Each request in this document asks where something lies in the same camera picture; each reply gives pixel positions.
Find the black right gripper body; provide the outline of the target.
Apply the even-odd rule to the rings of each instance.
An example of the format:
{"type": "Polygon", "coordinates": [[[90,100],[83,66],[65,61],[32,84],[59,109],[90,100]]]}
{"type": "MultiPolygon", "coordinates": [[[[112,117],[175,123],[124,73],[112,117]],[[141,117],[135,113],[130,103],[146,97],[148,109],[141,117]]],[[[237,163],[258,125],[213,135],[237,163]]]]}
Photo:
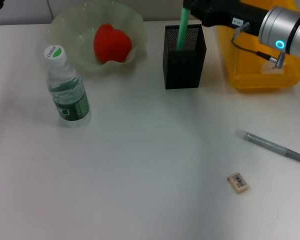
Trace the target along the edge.
{"type": "Polygon", "coordinates": [[[248,34],[258,34],[268,10],[252,6],[239,0],[198,0],[197,19],[204,27],[226,26],[232,29],[238,26],[233,19],[249,23],[248,34]]]}

